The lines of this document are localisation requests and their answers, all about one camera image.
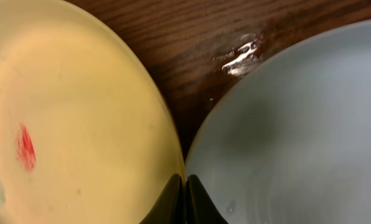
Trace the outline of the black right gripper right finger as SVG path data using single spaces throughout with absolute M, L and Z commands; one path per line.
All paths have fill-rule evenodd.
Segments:
M 186 182 L 186 202 L 187 224 L 228 224 L 194 174 Z

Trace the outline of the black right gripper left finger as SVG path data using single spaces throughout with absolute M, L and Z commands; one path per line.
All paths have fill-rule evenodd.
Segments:
M 173 174 L 140 224 L 183 224 L 183 184 Z

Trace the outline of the yellow plate with small stain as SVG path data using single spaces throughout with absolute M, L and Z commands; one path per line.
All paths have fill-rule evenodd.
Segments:
M 157 86 L 66 1 L 0 1 L 0 223 L 139 223 L 184 175 Z

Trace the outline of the light blue plate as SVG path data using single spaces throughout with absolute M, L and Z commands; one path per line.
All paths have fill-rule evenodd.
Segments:
M 185 168 L 229 223 L 371 223 L 371 20 L 295 44 L 239 81 Z

